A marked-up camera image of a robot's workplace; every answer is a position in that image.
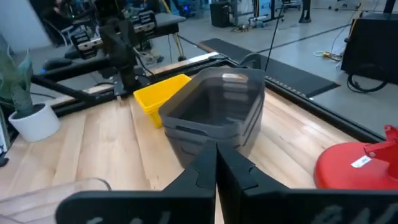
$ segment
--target white pot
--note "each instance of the white pot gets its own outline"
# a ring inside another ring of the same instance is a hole
[[[8,120],[17,129],[19,134],[29,142],[43,140],[56,133],[61,126],[51,106],[44,103],[34,106],[41,106],[41,109],[28,117],[15,119],[14,117],[17,112],[13,112],[8,117]]]

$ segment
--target red object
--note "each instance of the red object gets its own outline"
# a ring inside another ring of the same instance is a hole
[[[386,141],[349,142],[332,146],[317,160],[319,189],[398,189],[398,130],[384,127]]]

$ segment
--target gray plastic bin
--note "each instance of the gray plastic bin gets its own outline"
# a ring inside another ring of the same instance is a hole
[[[160,107],[165,134],[183,166],[209,139],[229,142],[248,155],[261,126],[264,74],[207,68]]]

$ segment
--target metal stand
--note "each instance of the metal stand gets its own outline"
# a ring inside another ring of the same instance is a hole
[[[232,0],[231,3],[230,3],[231,4],[231,13],[232,13],[232,17],[233,17],[233,25],[234,26],[238,26],[239,25],[239,17],[254,14],[254,11],[239,13],[238,12],[238,2],[239,2],[239,0]]]
[[[285,13],[288,9],[298,9],[299,11],[301,10],[301,3],[297,1],[283,1],[284,5],[281,8],[283,12]]]
[[[269,19],[261,19],[264,16],[257,16],[257,17],[250,18],[249,21],[256,22],[258,20],[258,21],[261,21],[263,24],[265,24],[266,22],[280,19],[282,22],[284,22],[284,15],[275,16],[275,1],[276,0],[271,0],[271,2],[270,2],[271,17]],[[260,7],[257,7],[257,4],[259,4],[259,2],[254,1],[254,8],[257,9],[255,14],[259,15]]]

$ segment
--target wooden table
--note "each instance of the wooden table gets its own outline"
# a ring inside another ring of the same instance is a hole
[[[183,171],[164,130],[153,126],[133,97],[61,120],[60,130],[48,139],[16,139],[8,165],[0,169],[0,198],[90,177],[106,180],[114,190],[162,190]],[[355,139],[266,91],[261,132],[249,159],[290,188],[314,188],[317,157],[347,141]],[[216,222],[223,222],[220,212]]]

